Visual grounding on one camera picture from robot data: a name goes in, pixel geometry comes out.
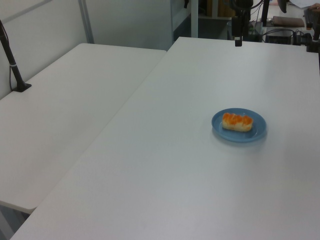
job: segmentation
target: floor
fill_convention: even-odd
[[[198,37],[201,39],[227,40],[227,22],[229,20],[198,19]],[[187,17],[173,32],[173,40],[178,37],[191,37],[191,18]]]

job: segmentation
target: metal stand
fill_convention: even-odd
[[[31,84],[25,83],[21,78],[18,66],[16,64],[14,55],[12,54],[12,51],[11,51],[10,46],[9,46],[8,39],[7,39],[6,34],[5,34],[5,28],[4,28],[1,20],[0,20],[0,41],[2,43],[4,52],[6,54],[6,57],[8,58],[10,67],[12,69],[12,72],[13,72],[15,80],[16,80],[16,88],[13,89],[13,91],[22,93],[25,90],[27,90],[28,88],[30,88]]]

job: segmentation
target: cable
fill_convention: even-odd
[[[263,4],[261,3],[259,8],[257,9],[258,10],[258,14],[256,15],[256,20],[255,20],[253,31],[251,32],[251,34],[256,32],[256,25],[257,25],[257,22],[258,22],[259,12],[260,12],[260,8],[261,8],[262,5]]]
[[[293,34],[296,33],[295,31],[293,31],[291,29],[273,29],[273,30],[267,31],[266,33],[262,34],[261,37],[264,35],[267,35],[267,34],[273,34],[273,33],[281,32],[281,31],[291,31],[291,32],[293,32]]]
[[[10,85],[10,90],[12,92],[13,90],[12,90],[12,86],[11,86],[11,66],[9,66],[9,85]]]
[[[256,11],[259,10],[259,8],[257,8],[253,13],[250,14],[250,16],[252,16],[252,14],[254,14]]]

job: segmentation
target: equipment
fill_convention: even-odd
[[[269,9],[269,0],[261,0],[258,4],[253,6],[253,0],[230,0],[230,8],[235,10],[235,16],[231,19],[232,36],[234,36],[235,46],[241,47],[243,36],[249,34],[249,21],[251,16],[251,9],[258,7],[263,3],[262,10],[262,25],[265,27],[267,22],[267,14]],[[287,12],[287,1],[278,0],[278,4],[282,12]]]

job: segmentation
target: white partition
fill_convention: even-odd
[[[173,44],[171,0],[88,0],[94,43],[168,50]]]

